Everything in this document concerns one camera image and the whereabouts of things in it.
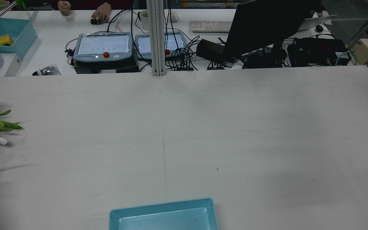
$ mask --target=yellow sponge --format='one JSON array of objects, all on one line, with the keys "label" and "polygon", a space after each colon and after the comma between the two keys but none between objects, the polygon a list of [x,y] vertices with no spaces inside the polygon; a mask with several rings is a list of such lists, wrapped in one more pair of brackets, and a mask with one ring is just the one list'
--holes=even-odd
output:
[{"label": "yellow sponge", "polygon": [[9,35],[4,35],[0,37],[0,45],[11,46],[13,44],[13,40]]}]

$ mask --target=white tabletop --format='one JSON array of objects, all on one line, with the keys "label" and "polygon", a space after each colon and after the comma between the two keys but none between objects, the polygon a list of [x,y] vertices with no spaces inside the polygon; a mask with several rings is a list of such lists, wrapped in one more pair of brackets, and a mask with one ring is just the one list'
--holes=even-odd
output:
[{"label": "white tabletop", "polygon": [[[174,23],[174,28],[184,31],[191,39],[200,35],[201,38],[212,42],[219,43],[218,37],[226,40],[227,34],[221,33],[193,33],[190,32],[189,22],[191,20],[229,20],[234,17],[235,9],[175,9],[178,13],[180,21]],[[120,10],[114,10],[111,17],[116,15]],[[91,25],[90,15],[92,11],[72,11],[71,15],[63,16],[59,11],[9,11],[3,17],[13,19],[29,19],[38,35],[32,47],[23,58],[22,66],[19,69],[18,76],[30,76],[38,69],[56,64],[62,74],[75,74],[72,66],[67,64],[65,45],[72,39],[78,38],[82,33],[94,33],[107,29],[107,24]],[[118,18],[116,23],[112,23],[110,31],[117,31],[115,26],[119,26],[123,31],[130,31],[131,12],[126,11]],[[139,35],[143,32],[133,25],[133,35]],[[307,37],[316,34],[314,29],[298,32],[294,37]],[[70,43],[68,48],[74,48],[76,41]],[[206,69],[210,61],[195,61],[195,65],[200,69]]]},{"label": "white tabletop", "polygon": [[365,66],[0,78],[7,109],[0,230],[207,196],[220,230],[368,229]]}]

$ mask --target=white keyboard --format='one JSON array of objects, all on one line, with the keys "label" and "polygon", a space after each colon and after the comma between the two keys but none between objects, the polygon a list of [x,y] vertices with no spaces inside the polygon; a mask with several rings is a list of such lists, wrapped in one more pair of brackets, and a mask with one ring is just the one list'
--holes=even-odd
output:
[{"label": "white keyboard", "polygon": [[191,21],[190,28],[194,33],[229,33],[231,24],[228,21]]}]

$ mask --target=teal plastic tray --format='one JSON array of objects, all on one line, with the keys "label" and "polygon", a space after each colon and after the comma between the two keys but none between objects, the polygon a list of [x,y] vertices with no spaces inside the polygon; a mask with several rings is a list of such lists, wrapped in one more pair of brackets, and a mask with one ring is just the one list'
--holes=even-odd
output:
[{"label": "teal plastic tray", "polygon": [[0,53],[17,53],[20,58],[24,58],[37,38],[31,21],[23,19],[0,18],[0,37],[3,35],[9,35],[14,43],[12,46],[0,45]]},{"label": "teal plastic tray", "polygon": [[109,216],[109,230],[218,230],[211,198],[114,209]]}]

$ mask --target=person's hand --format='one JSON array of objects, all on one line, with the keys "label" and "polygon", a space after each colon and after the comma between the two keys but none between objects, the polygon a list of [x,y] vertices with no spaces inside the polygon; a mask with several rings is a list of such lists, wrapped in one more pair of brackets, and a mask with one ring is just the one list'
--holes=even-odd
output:
[{"label": "person's hand", "polygon": [[60,13],[68,16],[70,14],[70,3],[68,1],[59,1],[57,2],[57,8],[59,9]]},{"label": "person's hand", "polygon": [[109,22],[111,12],[111,5],[109,3],[103,3],[97,8],[97,10],[92,14],[92,18],[97,18],[97,23],[102,24],[104,22]]}]

